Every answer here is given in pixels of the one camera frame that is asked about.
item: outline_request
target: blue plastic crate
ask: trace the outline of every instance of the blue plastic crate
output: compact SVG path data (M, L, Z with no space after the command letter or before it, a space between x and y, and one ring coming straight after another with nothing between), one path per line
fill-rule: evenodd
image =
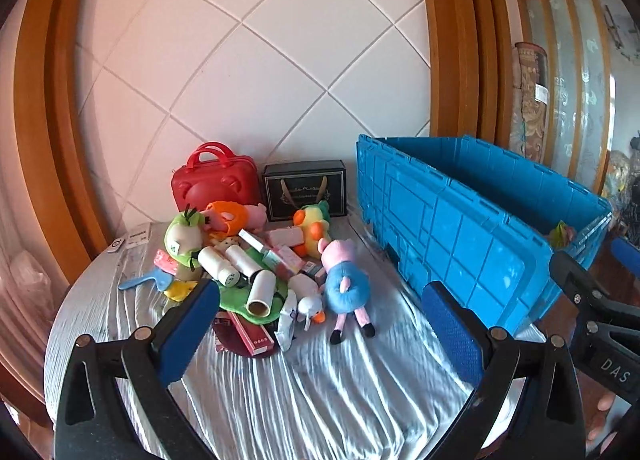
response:
M439 280L485 326L512 334L560 294L545 240L560 220L584 268L611 219L609 203L519 155L469 136L358 141L358 198L380 246L419 294Z

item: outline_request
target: orange plush toy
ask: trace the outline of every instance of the orange plush toy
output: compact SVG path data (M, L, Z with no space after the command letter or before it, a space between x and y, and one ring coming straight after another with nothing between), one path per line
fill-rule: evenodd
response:
M329 204L322 200L318 204L303 207L293 215L293 224L302 228L302 233L305 236L303 244L293 247L295 253L301 258L311 256L319 260L318 242L322 238L328 242L331 241L329 237Z
M241 229L260 232L267 223L267 208L262 204L217 201L207 205L202 214L207 221L205 230L218 239L237 236Z

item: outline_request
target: pink pig toy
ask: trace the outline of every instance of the pink pig toy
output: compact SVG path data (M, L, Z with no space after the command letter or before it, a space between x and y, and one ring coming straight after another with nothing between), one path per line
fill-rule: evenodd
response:
M371 296L369 278L354 263L355 244L352 240L328 242L322 238L318 242L322 265L326 269L324 297L327 306L338 315L330 343L342 342L342 330L347 314L353 312L362 328L364 337L373 337L376 329L371 324L364 305Z

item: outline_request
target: metal screw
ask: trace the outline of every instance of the metal screw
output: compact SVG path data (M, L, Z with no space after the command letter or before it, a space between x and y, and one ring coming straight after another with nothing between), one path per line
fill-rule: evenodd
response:
M80 348L84 348L91 342L91 336L89 334L82 334L78 339L76 339L76 346Z
M138 341L145 341L151 337L151 328L148 326L141 326L137 328L135 332L133 332L133 337L135 337Z
M552 335L551 339L549 340L551 341L551 344L556 348L562 348L564 346L564 339L562 339L559 335Z
M495 326L491 328L491 337L496 341L504 341L507 338L507 331L504 328Z

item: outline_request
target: red handbag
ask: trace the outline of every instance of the red handbag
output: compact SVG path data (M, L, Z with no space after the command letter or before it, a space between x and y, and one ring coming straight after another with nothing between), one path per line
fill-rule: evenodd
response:
M203 153L216 160L200 161ZM175 204L184 211L187 204L204 211L218 200L255 205L260 198L258 169L250 156L236 155L220 142L205 142L191 153L186 166L174 172L171 180Z

